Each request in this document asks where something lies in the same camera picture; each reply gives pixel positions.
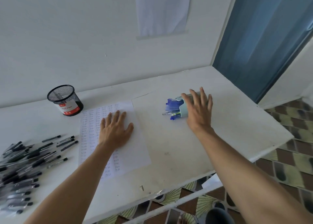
pile of pens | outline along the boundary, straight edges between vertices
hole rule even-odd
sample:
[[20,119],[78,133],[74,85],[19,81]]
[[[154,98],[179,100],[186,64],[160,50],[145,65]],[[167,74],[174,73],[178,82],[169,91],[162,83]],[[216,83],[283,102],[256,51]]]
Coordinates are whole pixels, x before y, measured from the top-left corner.
[[[45,139],[42,143],[59,139],[61,135]],[[23,142],[11,144],[2,154],[0,161],[0,214],[21,214],[31,202],[32,190],[38,188],[38,176],[48,169],[65,162],[60,152],[78,143],[71,136],[57,143],[47,143],[35,148]]]
[[180,115],[179,106],[181,106],[183,103],[184,103],[183,100],[178,101],[174,99],[167,99],[166,108],[165,108],[166,113],[164,113],[163,115],[170,114],[171,120],[175,120],[177,118],[182,117]]

black mesh cup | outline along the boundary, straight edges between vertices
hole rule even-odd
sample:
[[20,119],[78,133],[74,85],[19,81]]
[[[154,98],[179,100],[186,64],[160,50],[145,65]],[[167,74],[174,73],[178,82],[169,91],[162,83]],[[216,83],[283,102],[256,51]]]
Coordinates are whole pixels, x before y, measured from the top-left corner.
[[79,114],[84,105],[75,94],[75,89],[71,85],[60,85],[51,90],[47,99],[53,102],[65,116]]

light blue pen holder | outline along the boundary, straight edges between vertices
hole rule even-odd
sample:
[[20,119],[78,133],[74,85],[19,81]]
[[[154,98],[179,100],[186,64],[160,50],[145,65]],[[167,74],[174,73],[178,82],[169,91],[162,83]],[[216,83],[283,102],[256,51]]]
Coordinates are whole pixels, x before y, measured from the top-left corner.
[[[189,96],[191,102],[193,103],[193,102],[194,102],[193,96],[192,96],[191,94],[189,94],[189,95],[187,95],[187,96]],[[176,97],[175,99],[178,100],[178,101],[181,101],[181,100],[184,101],[184,99],[182,98],[182,96],[178,96],[178,97]],[[184,101],[184,103],[183,103],[181,106],[179,106],[179,111],[180,111],[180,115],[181,115],[182,117],[188,117],[188,110],[187,110],[187,105],[186,105],[186,102],[185,102],[185,101]]]

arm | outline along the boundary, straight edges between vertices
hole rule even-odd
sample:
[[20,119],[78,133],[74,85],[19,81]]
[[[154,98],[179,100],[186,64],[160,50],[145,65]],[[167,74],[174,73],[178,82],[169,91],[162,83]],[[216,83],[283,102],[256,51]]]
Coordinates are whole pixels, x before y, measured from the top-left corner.
[[247,223],[313,223],[313,217],[283,187],[221,139],[211,127],[212,96],[203,88],[186,94],[187,123],[202,143],[225,189]]
[[126,144],[134,128],[130,123],[124,130],[126,112],[119,116],[117,111],[112,121],[111,117],[110,113],[101,121],[95,151],[44,199],[24,224],[83,222],[109,158],[115,149]]

blue door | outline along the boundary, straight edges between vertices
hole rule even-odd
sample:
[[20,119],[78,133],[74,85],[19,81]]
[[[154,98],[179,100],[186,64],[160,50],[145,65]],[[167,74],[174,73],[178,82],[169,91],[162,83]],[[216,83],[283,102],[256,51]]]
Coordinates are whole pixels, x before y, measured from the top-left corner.
[[312,26],[313,0],[236,0],[213,67],[258,103]]

